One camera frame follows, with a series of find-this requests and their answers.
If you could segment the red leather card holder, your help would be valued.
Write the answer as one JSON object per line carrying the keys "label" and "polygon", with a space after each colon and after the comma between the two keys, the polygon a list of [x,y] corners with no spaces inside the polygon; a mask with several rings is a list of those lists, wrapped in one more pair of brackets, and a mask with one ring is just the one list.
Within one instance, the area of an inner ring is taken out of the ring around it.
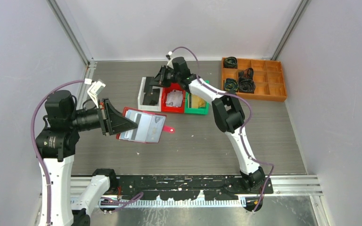
{"label": "red leather card holder", "polygon": [[116,135],[116,139],[138,143],[158,143],[163,132],[174,133],[173,127],[167,126],[166,115],[143,111],[130,107],[123,109],[123,116],[137,123],[137,128]]}

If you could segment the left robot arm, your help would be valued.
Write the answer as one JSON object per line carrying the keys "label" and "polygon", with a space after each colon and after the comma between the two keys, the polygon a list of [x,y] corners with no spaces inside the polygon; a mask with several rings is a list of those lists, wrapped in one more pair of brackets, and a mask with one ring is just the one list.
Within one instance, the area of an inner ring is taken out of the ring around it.
{"label": "left robot arm", "polygon": [[114,194],[119,187],[113,169],[96,169],[74,203],[71,203],[71,172],[75,146],[82,131],[100,129],[103,135],[117,135],[137,128],[107,98],[97,107],[76,109],[76,98],[68,90],[47,96],[45,127],[35,139],[43,179],[41,225],[88,226],[91,214],[104,193]]}

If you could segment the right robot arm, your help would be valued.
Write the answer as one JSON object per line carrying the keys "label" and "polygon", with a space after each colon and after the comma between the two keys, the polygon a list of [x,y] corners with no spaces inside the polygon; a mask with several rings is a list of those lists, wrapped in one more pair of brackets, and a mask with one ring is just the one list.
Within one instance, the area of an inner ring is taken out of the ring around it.
{"label": "right robot arm", "polygon": [[239,97],[213,87],[192,73],[183,57],[169,59],[155,77],[148,79],[148,86],[151,87],[168,88],[172,84],[178,84],[182,90],[211,105],[217,128],[227,136],[236,153],[244,190],[253,194],[258,189],[265,188],[268,178],[250,147]]}

